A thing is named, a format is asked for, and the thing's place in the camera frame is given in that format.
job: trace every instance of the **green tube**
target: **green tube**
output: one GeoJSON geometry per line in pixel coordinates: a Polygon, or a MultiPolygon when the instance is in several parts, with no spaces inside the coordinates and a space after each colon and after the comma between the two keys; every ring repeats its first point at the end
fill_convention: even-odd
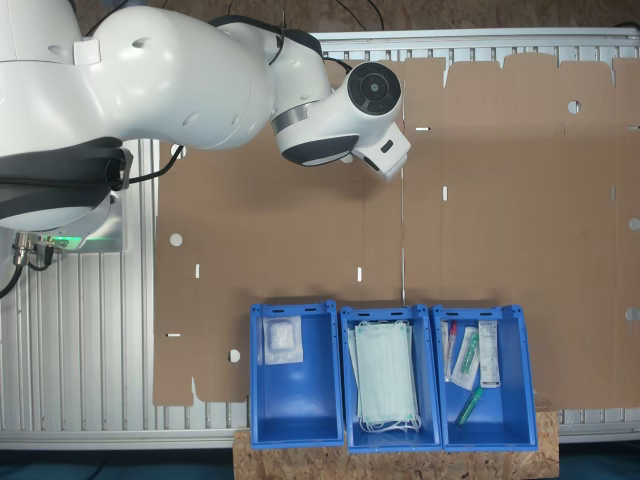
{"type": "Polygon", "coordinates": [[[469,338],[469,348],[467,348],[467,353],[464,356],[464,360],[462,361],[462,365],[460,367],[460,371],[465,375],[469,373],[471,369],[471,364],[473,363],[473,357],[476,355],[476,350],[478,350],[478,334],[472,333],[469,338]]]}
{"type": "Polygon", "coordinates": [[[467,403],[465,404],[464,408],[460,412],[460,415],[458,415],[458,419],[456,420],[456,425],[458,427],[462,427],[465,423],[467,423],[471,412],[473,412],[473,409],[476,408],[476,405],[482,398],[483,392],[484,390],[482,389],[482,387],[478,387],[476,388],[476,391],[473,392],[473,395],[469,397],[469,400],[467,400],[467,403]]]}

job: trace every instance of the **black cable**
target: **black cable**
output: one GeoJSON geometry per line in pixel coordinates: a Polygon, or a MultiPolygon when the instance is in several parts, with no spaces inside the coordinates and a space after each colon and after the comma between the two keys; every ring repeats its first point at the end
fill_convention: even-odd
{"type": "Polygon", "coordinates": [[[22,267],[17,266],[15,272],[13,272],[13,277],[11,277],[11,280],[9,280],[9,283],[7,283],[7,286],[0,291],[0,299],[6,297],[7,294],[11,290],[13,290],[13,288],[18,283],[18,280],[20,280],[20,275],[22,275],[22,267]]]}
{"type": "Polygon", "coordinates": [[[171,156],[171,160],[169,160],[169,163],[167,163],[164,166],[164,168],[158,170],[157,172],[150,173],[148,175],[143,175],[141,177],[132,178],[131,180],[129,180],[129,184],[145,182],[147,180],[153,180],[154,178],[161,177],[162,175],[167,173],[169,170],[171,170],[171,167],[173,167],[173,164],[176,163],[176,160],[178,159],[178,157],[182,153],[182,150],[184,150],[184,145],[180,145],[176,149],[176,151],[173,152],[173,155],[171,156]]]}
{"type": "Polygon", "coordinates": [[[96,23],[93,27],[91,27],[91,28],[89,29],[89,31],[88,31],[87,33],[85,33],[85,34],[84,34],[84,36],[85,36],[85,37],[89,37],[89,36],[91,36],[91,34],[96,30],[96,28],[98,28],[98,27],[100,26],[100,24],[101,24],[102,22],[104,22],[107,18],[109,18],[109,16],[110,16],[112,13],[115,13],[115,12],[117,12],[118,10],[120,10],[122,7],[124,7],[124,6],[127,4],[127,2],[128,2],[128,1],[129,1],[129,0],[123,0],[122,2],[120,2],[120,4],[118,4],[118,6],[117,6],[116,8],[114,8],[114,9],[113,9],[113,10],[111,10],[109,13],[107,13],[104,17],[102,17],[100,20],[98,20],[98,23],[96,23]]]}
{"type": "Polygon", "coordinates": [[[280,37],[277,40],[277,42],[278,42],[278,53],[276,53],[276,56],[273,57],[273,60],[271,60],[269,62],[269,66],[273,65],[273,63],[278,59],[278,57],[282,53],[282,48],[284,47],[284,31],[287,29],[287,11],[286,11],[285,6],[284,6],[284,0],[282,1],[282,23],[280,24],[280,28],[282,30],[281,30],[281,33],[280,33],[280,37]]]}
{"type": "Polygon", "coordinates": [[[376,13],[378,14],[378,18],[380,19],[380,26],[382,27],[382,30],[384,30],[384,18],[382,18],[382,14],[380,13],[380,10],[378,10],[378,7],[376,7],[376,4],[373,3],[371,0],[367,0],[367,2],[369,2],[369,5],[371,5],[373,9],[376,11],[376,13]]]}
{"type": "Polygon", "coordinates": [[[367,27],[365,27],[364,25],[362,25],[362,22],[360,22],[360,20],[358,20],[358,17],[356,17],[356,16],[355,16],[355,14],[354,14],[351,10],[349,10],[349,9],[345,6],[345,4],[344,4],[344,3],[342,3],[340,0],[336,0],[336,2],[338,2],[338,5],[340,5],[342,8],[344,8],[347,12],[349,12],[349,13],[351,14],[351,16],[354,18],[354,20],[355,20],[356,22],[358,22],[358,25],[360,25],[360,26],[363,28],[363,30],[367,30],[367,27]]]}
{"type": "Polygon", "coordinates": [[[98,478],[98,476],[102,473],[104,468],[107,466],[107,463],[113,460],[113,458],[116,455],[117,455],[117,452],[113,452],[111,455],[104,458],[102,462],[100,462],[100,465],[98,465],[98,467],[94,470],[94,472],[87,477],[87,480],[95,480],[96,478],[98,478]]]}
{"type": "Polygon", "coordinates": [[[349,65],[346,62],[343,62],[342,60],[338,60],[337,58],[331,58],[331,57],[322,57],[323,60],[331,60],[332,62],[336,62],[338,65],[340,65],[342,68],[344,68],[347,73],[349,73],[351,70],[353,70],[353,67],[351,65],[349,65]]]}
{"type": "Polygon", "coordinates": [[[51,263],[53,262],[53,251],[53,245],[47,245],[46,247],[44,247],[44,265],[38,267],[37,265],[29,262],[29,268],[31,270],[35,270],[36,272],[44,272],[51,266],[51,263]]]}
{"type": "Polygon", "coordinates": [[[47,268],[49,268],[49,265],[43,265],[41,267],[38,267],[37,265],[34,265],[33,263],[29,262],[29,268],[36,272],[44,272],[47,268]]]}

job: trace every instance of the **electrical cable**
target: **electrical cable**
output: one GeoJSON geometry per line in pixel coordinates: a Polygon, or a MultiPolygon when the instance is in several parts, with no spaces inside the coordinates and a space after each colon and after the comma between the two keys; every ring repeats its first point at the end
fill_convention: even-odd
{"type": "Polygon", "coordinates": [[[29,262],[29,268],[31,270],[35,270],[36,272],[44,272],[47,268],[49,268],[51,266],[51,263],[53,262],[53,245],[47,245],[44,248],[44,265],[42,265],[41,267],[38,267],[37,265],[34,265],[33,263],[29,262]]]}
{"type": "Polygon", "coordinates": [[[22,275],[22,267],[18,265],[16,266],[16,270],[13,272],[13,277],[11,277],[11,280],[7,283],[7,286],[0,290],[0,299],[6,297],[7,294],[13,290],[18,283],[18,280],[20,280],[20,275],[22,275]]]}
{"type": "Polygon", "coordinates": [[[98,28],[100,26],[100,24],[102,22],[104,22],[107,18],[109,18],[113,13],[117,12],[122,7],[124,7],[127,4],[127,2],[129,2],[129,0],[123,0],[122,2],[120,2],[116,8],[114,8],[109,13],[107,13],[104,17],[102,17],[100,20],[98,20],[98,23],[96,23],[93,27],[91,27],[89,29],[89,31],[84,34],[84,36],[85,37],[91,36],[91,34],[96,30],[96,28],[98,28]]]}
{"type": "Polygon", "coordinates": [[[182,153],[182,150],[184,150],[184,145],[180,145],[178,148],[176,148],[176,151],[173,152],[173,155],[171,156],[171,160],[169,160],[169,163],[167,163],[164,166],[164,168],[158,170],[157,172],[150,173],[148,175],[132,178],[131,180],[129,180],[129,184],[131,185],[134,183],[145,182],[147,180],[153,180],[154,178],[161,177],[162,175],[167,173],[169,170],[171,170],[171,167],[173,167],[173,164],[176,163],[176,160],[178,160],[178,157],[182,153]]]}
{"type": "Polygon", "coordinates": [[[322,57],[323,60],[331,60],[332,62],[336,62],[338,65],[340,65],[342,68],[344,68],[347,73],[349,73],[351,70],[353,70],[353,67],[351,65],[349,65],[346,62],[343,62],[342,60],[338,60],[337,58],[331,58],[331,57],[322,57]]]}
{"type": "Polygon", "coordinates": [[[287,11],[284,6],[284,0],[282,1],[282,23],[280,24],[280,28],[280,37],[277,37],[278,53],[276,53],[276,56],[273,57],[273,60],[269,62],[269,66],[273,65],[273,63],[278,59],[278,57],[282,53],[282,48],[284,47],[284,31],[287,29],[287,11]]]}
{"type": "Polygon", "coordinates": [[[373,3],[371,0],[367,0],[367,2],[369,2],[369,5],[371,5],[373,9],[376,11],[376,13],[378,14],[378,18],[380,19],[380,26],[382,27],[382,30],[384,30],[384,18],[382,18],[382,14],[380,13],[380,10],[378,10],[378,7],[376,7],[376,4],[373,3]]]}
{"type": "Polygon", "coordinates": [[[353,19],[356,22],[358,22],[358,25],[360,25],[363,30],[368,31],[367,27],[362,25],[362,22],[360,20],[358,20],[358,17],[356,17],[355,13],[353,13],[351,10],[349,10],[344,3],[342,3],[340,0],[336,0],[336,2],[338,3],[338,5],[340,5],[342,8],[344,8],[347,12],[349,12],[349,14],[353,17],[353,19]]]}
{"type": "Polygon", "coordinates": [[[29,268],[36,272],[44,272],[47,268],[49,268],[49,265],[43,265],[41,267],[38,267],[37,265],[34,265],[33,263],[29,262],[29,268]]]}

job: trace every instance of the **wooden board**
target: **wooden board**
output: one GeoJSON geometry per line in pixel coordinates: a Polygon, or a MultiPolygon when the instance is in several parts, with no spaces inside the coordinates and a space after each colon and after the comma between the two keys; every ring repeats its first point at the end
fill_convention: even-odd
{"type": "Polygon", "coordinates": [[[537,452],[385,453],[349,455],[342,448],[253,450],[251,433],[236,432],[236,480],[529,479],[560,475],[558,412],[536,402],[537,452]]]}

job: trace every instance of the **blue plastic bin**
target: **blue plastic bin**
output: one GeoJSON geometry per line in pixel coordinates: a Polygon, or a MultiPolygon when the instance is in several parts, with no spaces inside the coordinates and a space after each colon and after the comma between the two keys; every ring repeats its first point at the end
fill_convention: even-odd
{"type": "MultiPolygon", "coordinates": [[[[512,305],[488,309],[433,308],[434,344],[437,348],[440,419],[444,449],[450,452],[522,451],[538,449],[536,413],[529,367],[529,346],[522,308],[512,305]],[[498,321],[498,388],[485,388],[482,399],[462,428],[456,419],[472,392],[444,381],[444,352],[440,321],[458,322],[452,367],[460,353],[464,330],[478,320],[498,321]]],[[[480,385],[480,369],[474,383],[480,385]]]]}
{"type": "Polygon", "coordinates": [[[335,302],[251,307],[251,446],[344,445],[335,302]],[[263,318],[301,317],[304,361],[264,364],[263,318]]]}
{"type": "Polygon", "coordinates": [[[429,312],[424,305],[408,308],[354,310],[340,312],[342,329],[342,369],[344,373],[347,439],[350,453],[412,452],[441,450],[436,373],[431,344],[429,312]],[[358,388],[349,354],[348,330],[360,322],[395,322],[406,320],[413,326],[412,361],[416,397],[422,419],[420,431],[400,430],[368,433],[360,428],[357,418],[358,388]]]}

